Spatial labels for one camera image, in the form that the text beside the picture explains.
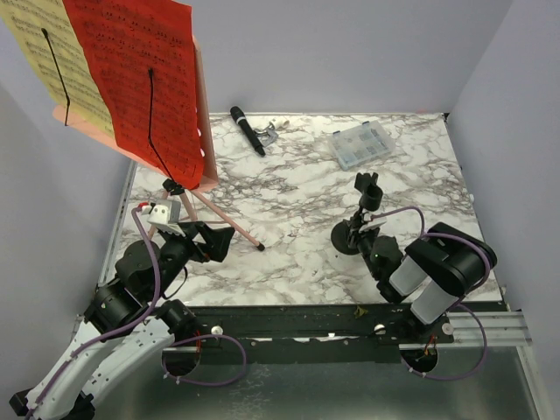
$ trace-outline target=red sheet music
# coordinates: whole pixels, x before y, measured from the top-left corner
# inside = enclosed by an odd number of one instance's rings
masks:
[[[202,177],[191,7],[172,0],[63,0],[119,147],[188,189]],[[148,142],[151,84],[153,104]]]

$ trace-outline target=metal floor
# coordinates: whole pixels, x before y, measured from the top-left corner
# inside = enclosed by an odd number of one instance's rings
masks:
[[[465,372],[480,349],[439,352],[433,373]],[[236,367],[202,366],[193,378],[227,379]],[[97,409],[104,420],[533,420],[537,419],[514,347],[489,349],[486,365],[463,381],[437,382],[403,365],[251,365],[225,388],[176,385],[159,358],[123,381]]]

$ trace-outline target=wooden music stand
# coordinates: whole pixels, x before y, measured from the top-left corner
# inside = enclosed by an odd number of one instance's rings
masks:
[[[200,136],[200,147],[204,151],[204,171],[202,173],[202,180],[200,181],[199,187],[191,190],[191,193],[194,197],[202,201],[204,205],[206,205],[210,210],[216,213],[220,218],[224,220],[225,223],[229,224],[232,228],[234,228],[237,232],[239,232],[242,236],[244,236],[247,240],[249,240],[253,245],[255,245],[260,251],[264,250],[264,245],[262,245],[257,239],[249,234],[245,229],[239,226],[237,223],[233,221],[230,217],[228,217],[219,207],[217,207],[212,201],[207,199],[202,195],[204,191],[210,191],[215,188],[218,183],[218,172],[216,169],[216,161],[214,158],[214,144],[212,142],[212,131],[210,128],[210,117],[208,114],[208,103],[207,103],[207,90],[206,85],[204,82],[204,71],[202,68],[202,53],[200,51],[199,43],[197,42],[196,38],[192,38],[194,41],[194,48],[195,48],[195,66],[196,66],[196,98],[197,98],[197,115],[199,120],[199,130],[201,132]],[[66,107],[57,106],[54,111],[52,112],[52,116],[55,119],[59,120],[60,122],[64,122],[66,118]],[[103,131],[95,127],[92,123],[87,122],[84,120],[80,115],[72,112],[72,107],[70,107],[70,111],[68,112],[68,120],[67,126],[72,127],[75,130],[85,134],[88,137],[92,137],[93,139],[97,140],[98,142],[105,144],[106,146],[110,147],[111,149],[118,151],[119,153],[137,161],[139,164],[147,166],[152,170],[162,173],[163,175],[167,176],[167,174],[163,173],[159,168],[149,164],[148,162],[144,161],[134,153],[131,153],[127,150],[121,149],[116,145],[116,140],[114,137],[105,134]],[[162,199],[167,199],[169,197],[169,193],[164,191],[162,195]],[[185,192],[182,192],[179,195],[183,206],[185,206],[185,210],[189,215],[189,219],[191,221],[196,221],[197,214],[194,211],[193,205],[189,201],[188,197],[186,196]],[[152,227],[149,232],[150,238],[155,234],[156,229]]]

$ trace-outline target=black wire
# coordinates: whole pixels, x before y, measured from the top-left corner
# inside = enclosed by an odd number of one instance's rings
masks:
[[[162,297],[163,297],[165,300],[169,300],[169,299],[173,298],[177,293],[179,293],[179,291],[181,290],[181,288],[185,285],[185,283],[186,283],[186,277],[188,276],[188,272],[186,271],[186,267],[183,267],[183,271],[185,272],[185,279],[183,280],[183,283],[178,287],[177,290],[175,290],[175,291],[171,294],[171,296],[167,297],[167,296],[165,295],[165,293],[164,293],[164,294],[162,295]]]
[[[171,180],[174,181],[172,177],[172,173],[169,172],[169,169],[167,169],[167,165],[165,165],[164,160],[161,158],[161,156],[159,156],[159,153],[156,150],[156,146],[154,146],[154,143],[151,141],[151,111],[154,105],[154,69],[153,68],[148,69],[148,75],[150,76],[150,120],[148,121],[148,144],[150,145],[154,153],[156,153],[159,162],[161,162],[161,165],[164,166],[167,175],[169,175],[169,178],[171,178]]]
[[[46,31],[45,28],[41,28],[43,35],[45,35],[46,43],[49,45],[49,49],[51,50],[52,59],[54,60],[54,65],[56,66],[56,71],[59,72],[60,83],[62,83],[62,88],[64,89],[64,95],[66,96],[66,118],[64,119],[65,127],[68,125],[68,110],[70,109],[70,96],[68,96],[67,87],[62,80],[62,73],[59,69],[59,63],[56,60],[56,56],[54,55],[53,46],[51,45],[51,40],[49,39],[49,32]]]

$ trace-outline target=plastic storage box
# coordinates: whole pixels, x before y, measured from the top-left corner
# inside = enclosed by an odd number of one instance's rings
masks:
[[[395,149],[395,141],[375,121],[365,121],[358,127],[335,131],[327,140],[332,154],[344,171],[385,157]]]

